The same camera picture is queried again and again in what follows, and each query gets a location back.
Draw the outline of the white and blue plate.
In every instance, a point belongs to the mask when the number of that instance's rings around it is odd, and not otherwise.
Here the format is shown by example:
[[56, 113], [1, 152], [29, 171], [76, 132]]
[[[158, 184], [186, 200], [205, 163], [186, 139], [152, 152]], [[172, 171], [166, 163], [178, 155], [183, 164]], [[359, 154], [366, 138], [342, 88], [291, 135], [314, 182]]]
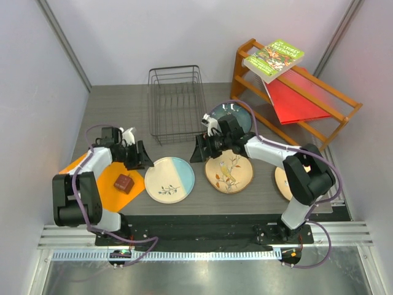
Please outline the white and blue plate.
[[159, 203], [183, 201], [194, 188], [195, 174], [188, 162], [178, 157], [163, 157], [147, 169], [144, 185], [148, 195]]

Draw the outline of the black wire dish rack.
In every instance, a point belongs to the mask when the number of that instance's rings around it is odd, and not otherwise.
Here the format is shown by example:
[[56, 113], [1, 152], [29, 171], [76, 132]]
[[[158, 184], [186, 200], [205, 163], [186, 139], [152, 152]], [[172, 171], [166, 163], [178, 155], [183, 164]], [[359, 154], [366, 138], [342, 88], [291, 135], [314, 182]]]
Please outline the black wire dish rack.
[[149, 131], [159, 145], [193, 141], [203, 132], [206, 103], [199, 66], [150, 69], [147, 99]]

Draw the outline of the dark blue ceramic plate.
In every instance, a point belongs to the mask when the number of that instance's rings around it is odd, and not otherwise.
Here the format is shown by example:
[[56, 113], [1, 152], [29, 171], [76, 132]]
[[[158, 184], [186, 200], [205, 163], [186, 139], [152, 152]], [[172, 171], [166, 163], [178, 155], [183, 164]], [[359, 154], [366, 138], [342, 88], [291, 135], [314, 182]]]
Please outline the dark blue ceramic plate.
[[251, 115], [245, 108], [236, 103], [219, 104], [209, 113], [209, 115], [216, 120], [226, 115], [233, 115], [245, 133], [249, 132], [252, 127]]

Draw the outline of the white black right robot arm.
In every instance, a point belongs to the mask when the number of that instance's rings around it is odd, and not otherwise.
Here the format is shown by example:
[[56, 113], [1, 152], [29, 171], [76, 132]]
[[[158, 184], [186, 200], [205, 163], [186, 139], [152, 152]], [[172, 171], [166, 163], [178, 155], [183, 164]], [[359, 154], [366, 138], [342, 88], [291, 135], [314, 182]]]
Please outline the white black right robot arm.
[[270, 141], [255, 132], [245, 132], [233, 115], [219, 120], [205, 114], [201, 123], [207, 131], [196, 136], [191, 163], [215, 159], [223, 152], [261, 160], [284, 170], [292, 199], [277, 222], [277, 234], [286, 243], [294, 241], [311, 207], [336, 183], [326, 161], [313, 144], [303, 147]]

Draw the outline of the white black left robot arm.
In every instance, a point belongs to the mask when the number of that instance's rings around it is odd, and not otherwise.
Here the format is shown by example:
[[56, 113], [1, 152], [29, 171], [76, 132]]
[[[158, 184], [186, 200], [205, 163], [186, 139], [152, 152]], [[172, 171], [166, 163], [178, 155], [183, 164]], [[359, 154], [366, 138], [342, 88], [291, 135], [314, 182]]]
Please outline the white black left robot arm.
[[101, 137], [89, 145], [75, 168], [52, 178], [53, 218], [59, 227], [86, 225], [97, 236], [109, 236], [117, 245], [131, 243], [131, 230], [121, 213], [103, 208], [97, 181], [113, 163], [128, 170], [153, 167], [144, 143], [136, 140], [134, 127], [101, 125]]

